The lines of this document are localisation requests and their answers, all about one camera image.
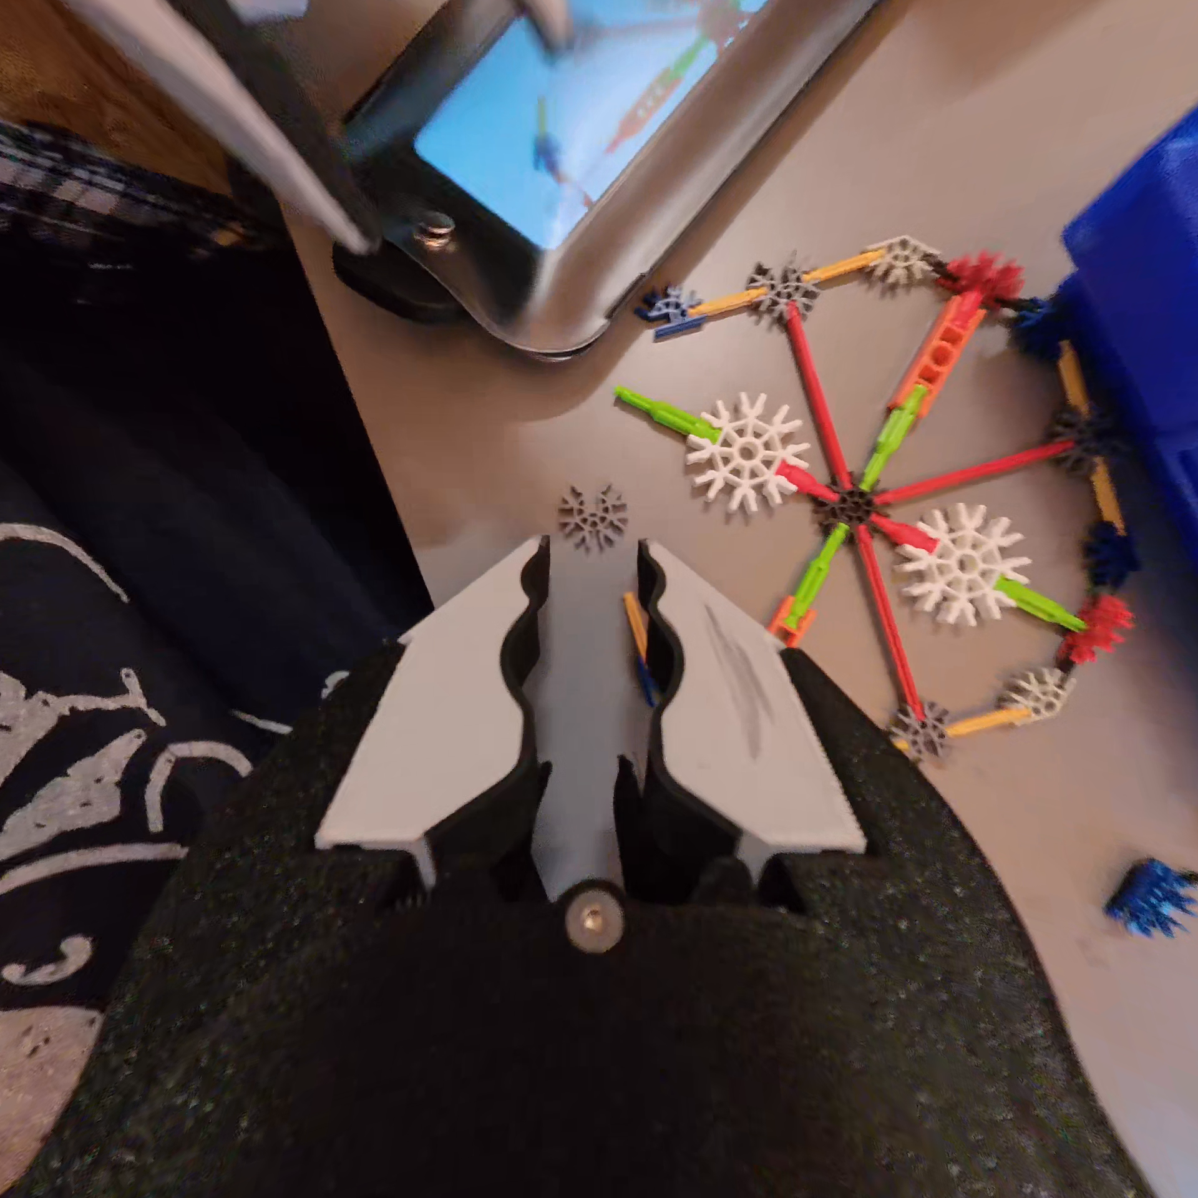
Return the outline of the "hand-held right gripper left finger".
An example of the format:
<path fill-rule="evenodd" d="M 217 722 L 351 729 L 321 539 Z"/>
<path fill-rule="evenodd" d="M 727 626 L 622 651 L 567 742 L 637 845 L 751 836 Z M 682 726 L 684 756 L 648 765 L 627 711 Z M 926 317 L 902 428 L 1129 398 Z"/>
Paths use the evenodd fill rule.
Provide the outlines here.
<path fill-rule="evenodd" d="M 317 849 L 407 853 L 426 889 L 464 865 L 520 869 L 547 782 L 525 688 L 548 598 L 541 535 L 401 636 Z"/>

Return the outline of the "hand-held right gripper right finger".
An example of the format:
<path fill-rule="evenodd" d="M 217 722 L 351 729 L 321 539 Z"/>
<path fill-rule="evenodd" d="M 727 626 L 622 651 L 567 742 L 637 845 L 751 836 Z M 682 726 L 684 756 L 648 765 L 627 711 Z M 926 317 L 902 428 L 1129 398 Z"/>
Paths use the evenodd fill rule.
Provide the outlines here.
<path fill-rule="evenodd" d="M 638 586 L 661 695 L 642 790 L 651 843 L 687 877 L 735 859 L 752 882 L 779 857 L 863 856 L 779 642 L 658 541 L 640 542 Z"/>

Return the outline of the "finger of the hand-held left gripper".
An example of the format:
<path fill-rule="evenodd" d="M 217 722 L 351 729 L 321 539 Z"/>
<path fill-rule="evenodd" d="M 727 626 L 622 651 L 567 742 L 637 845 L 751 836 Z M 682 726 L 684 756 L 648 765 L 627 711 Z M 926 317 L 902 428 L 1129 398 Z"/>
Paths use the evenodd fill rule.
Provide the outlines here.
<path fill-rule="evenodd" d="M 575 17 L 571 2 L 513 2 L 528 17 L 547 52 L 568 52 L 575 45 Z"/>
<path fill-rule="evenodd" d="M 380 217 L 360 191 L 346 149 L 286 60 L 230 3 L 68 2 L 250 173 L 370 256 Z"/>

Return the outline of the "colourful toy wheel model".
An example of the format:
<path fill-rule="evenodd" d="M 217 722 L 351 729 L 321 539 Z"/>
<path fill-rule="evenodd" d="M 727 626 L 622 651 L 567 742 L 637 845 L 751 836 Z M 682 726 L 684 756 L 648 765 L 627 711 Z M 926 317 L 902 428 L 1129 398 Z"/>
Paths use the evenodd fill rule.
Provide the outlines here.
<path fill-rule="evenodd" d="M 888 293 L 922 286 L 946 298 L 886 407 L 868 461 L 852 471 L 819 377 L 806 321 L 831 284 L 869 276 Z M 752 311 L 788 337 L 829 479 L 821 481 L 805 460 L 809 444 L 796 441 L 802 421 L 788 408 L 766 412 L 766 398 L 741 397 L 735 407 L 718 402 L 697 414 L 618 387 L 618 402 L 688 444 L 687 467 L 705 499 L 727 498 L 732 514 L 752 515 L 761 502 L 781 505 L 806 498 L 819 522 L 819 548 L 799 582 L 779 604 L 769 635 L 796 649 L 816 618 L 816 605 L 832 564 L 853 548 L 873 599 L 901 705 L 891 725 L 895 748 L 913 760 L 942 759 L 950 745 L 993 729 L 1020 728 L 1056 718 L 1067 705 L 1080 668 L 1126 642 L 1134 614 L 1123 596 L 1140 569 L 1134 539 L 1112 471 L 1116 434 L 1110 415 L 1093 400 L 1083 361 L 1069 338 L 1052 345 L 1060 330 L 1053 298 L 1025 293 L 1025 270 L 1013 258 L 982 251 L 948 260 L 910 236 L 868 246 L 858 256 L 804 270 L 791 260 L 759 264 L 742 291 L 702 301 L 684 287 L 658 287 L 644 296 L 635 314 L 654 330 L 655 341 L 698 333 L 707 324 Z M 1053 361 L 1063 407 L 1043 442 L 972 468 L 886 489 L 895 457 L 932 412 L 969 344 L 987 321 L 1005 324 L 1017 348 Z M 1026 575 L 1030 561 L 1016 554 L 1023 538 L 1009 519 L 989 515 L 982 504 L 956 504 L 920 519 L 898 519 L 895 508 L 936 498 L 953 489 L 1055 462 L 1082 478 L 1097 509 L 1083 541 L 1086 596 L 1077 611 L 1036 591 Z M 1026 669 L 1005 686 L 995 705 L 953 719 L 923 698 L 905 646 L 879 558 L 878 541 L 889 544 L 908 575 L 902 595 L 942 625 L 976 628 L 1016 611 L 1059 635 L 1053 662 Z"/>

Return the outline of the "grey toy connector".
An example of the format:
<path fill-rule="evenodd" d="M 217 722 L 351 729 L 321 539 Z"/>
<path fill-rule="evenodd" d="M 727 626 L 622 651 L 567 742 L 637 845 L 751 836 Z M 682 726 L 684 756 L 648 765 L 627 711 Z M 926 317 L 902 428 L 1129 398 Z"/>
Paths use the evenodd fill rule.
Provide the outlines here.
<path fill-rule="evenodd" d="M 558 502 L 562 538 L 584 552 L 605 552 L 618 545 L 628 528 L 628 504 L 614 485 L 584 494 L 572 487 Z"/>

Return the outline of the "blue plastic bin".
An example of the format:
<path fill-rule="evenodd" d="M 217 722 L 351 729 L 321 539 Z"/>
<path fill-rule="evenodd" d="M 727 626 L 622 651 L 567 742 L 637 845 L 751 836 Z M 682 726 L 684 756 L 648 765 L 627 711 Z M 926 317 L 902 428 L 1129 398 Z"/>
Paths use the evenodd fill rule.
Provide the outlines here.
<path fill-rule="evenodd" d="M 1063 291 L 1136 452 L 1197 559 L 1197 110 L 1062 233 Z"/>

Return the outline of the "light wooden panel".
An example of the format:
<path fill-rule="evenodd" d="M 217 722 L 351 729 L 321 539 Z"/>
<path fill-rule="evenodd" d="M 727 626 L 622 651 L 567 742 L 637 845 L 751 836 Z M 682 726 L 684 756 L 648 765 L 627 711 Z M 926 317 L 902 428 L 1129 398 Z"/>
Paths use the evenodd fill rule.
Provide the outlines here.
<path fill-rule="evenodd" d="M 230 197 L 219 143 L 62 3 L 2 3 L 2 117 Z"/>

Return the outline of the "plaid flannel shirt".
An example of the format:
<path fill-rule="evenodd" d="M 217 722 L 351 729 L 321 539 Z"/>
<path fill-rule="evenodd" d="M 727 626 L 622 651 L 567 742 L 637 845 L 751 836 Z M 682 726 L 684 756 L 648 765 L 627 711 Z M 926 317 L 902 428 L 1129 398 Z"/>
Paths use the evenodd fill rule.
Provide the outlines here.
<path fill-rule="evenodd" d="M 239 203 L 133 167 L 52 126 L 2 123 L 2 233 L 69 253 L 147 251 L 192 258 L 264 250 L 276 228 Z"/>

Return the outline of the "smartphone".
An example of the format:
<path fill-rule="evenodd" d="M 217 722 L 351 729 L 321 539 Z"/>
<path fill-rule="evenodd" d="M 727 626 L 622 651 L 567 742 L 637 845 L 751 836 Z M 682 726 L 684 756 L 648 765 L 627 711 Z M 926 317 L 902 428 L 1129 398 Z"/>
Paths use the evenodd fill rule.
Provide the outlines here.
<path fill-rule="evenodd" d="M 577 355 L 875 9 L 571 3 L 550 53 L 513 3 L 446 3 L 347 113 L 383 243 L 334 270 L 406 320 Z"/>

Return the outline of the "black printed t-shirt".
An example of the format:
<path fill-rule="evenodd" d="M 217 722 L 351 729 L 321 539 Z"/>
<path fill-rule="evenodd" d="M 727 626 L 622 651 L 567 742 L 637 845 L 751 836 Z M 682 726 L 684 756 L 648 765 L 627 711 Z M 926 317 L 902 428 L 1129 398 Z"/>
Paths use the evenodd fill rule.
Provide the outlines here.
<path fill-rule="evenodd" d="M 290 246 L 5 234 L 2 343 L 6 1191 L 206 823 L 431 599 Z"/>

